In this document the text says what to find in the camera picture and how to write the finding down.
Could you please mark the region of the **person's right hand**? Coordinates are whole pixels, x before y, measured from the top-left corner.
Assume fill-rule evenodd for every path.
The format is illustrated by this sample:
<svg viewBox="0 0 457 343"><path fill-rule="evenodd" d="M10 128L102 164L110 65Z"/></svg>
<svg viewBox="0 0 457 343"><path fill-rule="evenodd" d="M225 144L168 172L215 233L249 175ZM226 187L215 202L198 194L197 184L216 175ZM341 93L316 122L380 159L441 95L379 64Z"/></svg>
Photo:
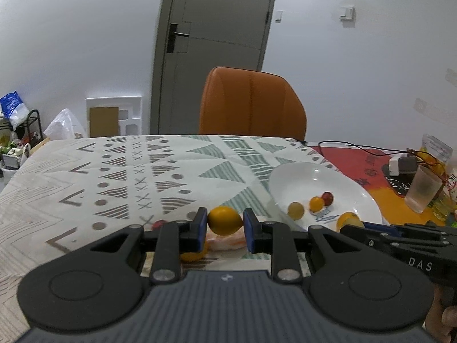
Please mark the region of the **person's right hand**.
<svg viewBox="0 0 457 343"><path fill-rule="evenodd" d="M447 288L434 284L434 299L424 322L425 330L438 342L453 342L456 329L456 305L444 305Z"/></svg>

